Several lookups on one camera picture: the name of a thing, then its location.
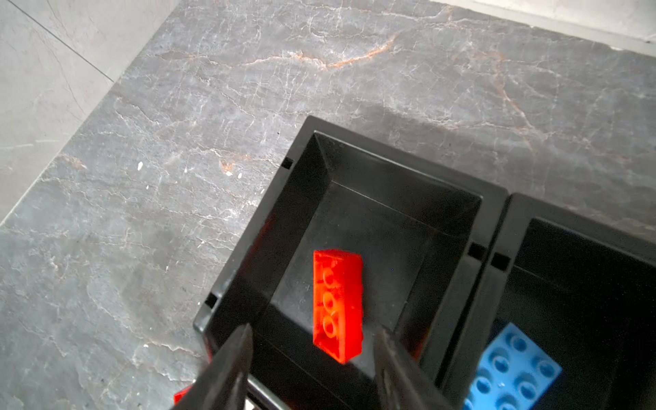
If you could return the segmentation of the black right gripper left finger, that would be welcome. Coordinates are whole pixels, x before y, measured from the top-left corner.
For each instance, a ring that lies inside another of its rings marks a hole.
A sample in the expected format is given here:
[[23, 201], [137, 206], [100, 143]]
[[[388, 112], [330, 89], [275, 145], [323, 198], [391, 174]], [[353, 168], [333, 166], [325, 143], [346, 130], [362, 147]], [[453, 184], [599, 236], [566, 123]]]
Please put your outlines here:
[[244, 409], [253, 351], [251, 326], [238, 326], [173, 409]]

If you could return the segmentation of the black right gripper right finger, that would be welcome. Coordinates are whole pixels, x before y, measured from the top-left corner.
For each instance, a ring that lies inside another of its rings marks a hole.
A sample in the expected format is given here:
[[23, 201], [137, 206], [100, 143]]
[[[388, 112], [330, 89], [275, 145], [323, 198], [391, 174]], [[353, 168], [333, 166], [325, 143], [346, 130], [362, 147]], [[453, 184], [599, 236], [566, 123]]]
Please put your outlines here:
[[373, 354], [381, 409], [453, 409], [389, 329], [375, 331]]

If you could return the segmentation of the blue lego brick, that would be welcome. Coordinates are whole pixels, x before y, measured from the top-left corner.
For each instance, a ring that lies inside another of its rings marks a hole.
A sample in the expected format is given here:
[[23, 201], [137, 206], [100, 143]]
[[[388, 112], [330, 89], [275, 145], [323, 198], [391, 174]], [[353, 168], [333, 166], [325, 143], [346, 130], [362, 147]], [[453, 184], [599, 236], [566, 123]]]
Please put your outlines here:
[[462, 408], [534, 408], [561, 372], [557, 362], [509, 323], [484, 350]]

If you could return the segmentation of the red lego brick bottom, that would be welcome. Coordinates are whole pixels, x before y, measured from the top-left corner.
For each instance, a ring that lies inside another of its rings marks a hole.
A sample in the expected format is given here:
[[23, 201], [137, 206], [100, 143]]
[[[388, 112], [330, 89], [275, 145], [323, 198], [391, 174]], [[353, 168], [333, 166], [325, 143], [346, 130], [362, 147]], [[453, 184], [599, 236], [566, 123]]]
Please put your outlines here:
[[313, 344], [344, 365], [362, 353], [363, 261], [339, 249], [313, 254]]

